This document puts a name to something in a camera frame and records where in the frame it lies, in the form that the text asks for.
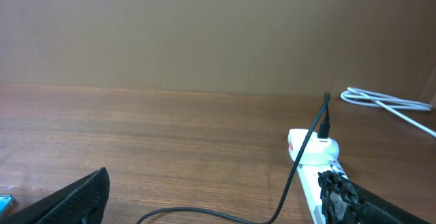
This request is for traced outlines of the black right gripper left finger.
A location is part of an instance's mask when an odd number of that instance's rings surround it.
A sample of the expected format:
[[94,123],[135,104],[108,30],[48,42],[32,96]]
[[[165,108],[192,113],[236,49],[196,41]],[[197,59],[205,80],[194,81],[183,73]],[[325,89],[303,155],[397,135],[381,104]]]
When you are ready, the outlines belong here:
[[110,194],[105,167],[1,219],[1,224],[100,224]]

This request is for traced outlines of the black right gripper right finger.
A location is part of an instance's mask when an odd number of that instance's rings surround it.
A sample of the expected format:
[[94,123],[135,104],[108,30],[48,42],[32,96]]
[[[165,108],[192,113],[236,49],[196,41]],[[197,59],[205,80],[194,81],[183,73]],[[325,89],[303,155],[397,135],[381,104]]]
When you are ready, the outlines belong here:
[[429,224],[336,172],[319,173],[318,184],[327,223]]

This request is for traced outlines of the blue Galaxy smartphone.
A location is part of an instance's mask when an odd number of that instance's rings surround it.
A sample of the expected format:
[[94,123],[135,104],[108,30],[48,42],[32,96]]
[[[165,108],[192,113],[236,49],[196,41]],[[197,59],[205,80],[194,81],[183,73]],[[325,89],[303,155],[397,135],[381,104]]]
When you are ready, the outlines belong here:
[[0,196],[0,219],[2,219],[13,207],[15,197],[12,195]]

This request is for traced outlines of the white USB charger plug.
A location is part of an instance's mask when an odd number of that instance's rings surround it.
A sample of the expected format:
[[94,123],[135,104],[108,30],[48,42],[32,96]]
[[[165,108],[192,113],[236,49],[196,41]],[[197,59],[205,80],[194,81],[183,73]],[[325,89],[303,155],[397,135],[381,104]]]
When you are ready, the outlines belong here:
[[[287,137],[289,153],[293,161],[296,160],[306,137],[307,129],[290,129]],[[313,132],[304,149],[300,164],[325,165],[339,158],[339,144],[332,138],[318,138],[317,132]]]

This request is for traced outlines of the white power strip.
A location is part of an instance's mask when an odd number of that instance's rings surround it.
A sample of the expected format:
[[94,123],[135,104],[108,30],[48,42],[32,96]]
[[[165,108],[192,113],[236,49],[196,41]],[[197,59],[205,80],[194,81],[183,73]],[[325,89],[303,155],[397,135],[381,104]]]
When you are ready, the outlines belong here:
[[348,178],[338,161],[331,161],[326,165],[299,165],[298,176],[305,194],[309,212],[315,224],[325,224],[326,217],[322,214],[321,187],[318,174],[326,171],[339,173]]

